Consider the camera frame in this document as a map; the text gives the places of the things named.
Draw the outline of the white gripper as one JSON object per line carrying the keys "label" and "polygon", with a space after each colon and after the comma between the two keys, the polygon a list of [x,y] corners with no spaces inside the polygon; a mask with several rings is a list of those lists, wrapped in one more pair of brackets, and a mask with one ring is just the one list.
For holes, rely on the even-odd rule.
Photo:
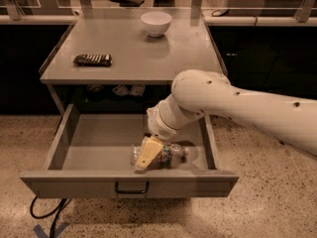
{"label": "white gripper", "polygon": [[155,107],[147,109],[148,129],[152,136],[145,137],[135,171],[143,172],[162,150],[163,142],[173,138],[183,127],[204,116],[203,112],[192,112],[182,108],[170,94]]}

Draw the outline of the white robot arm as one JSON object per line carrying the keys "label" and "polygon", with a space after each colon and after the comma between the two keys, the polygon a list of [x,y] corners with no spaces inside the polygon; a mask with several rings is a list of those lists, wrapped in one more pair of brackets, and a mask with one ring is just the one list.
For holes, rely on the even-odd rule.
{"label": "white robot arm", "polygon": [[142,172],[163,144],[207,115],[252,127],[317,156],[317,101],[233,86],[222,73],[190,69],[179,73],[171,94],[147,110],[151,135],[143,140],[135,169]]}

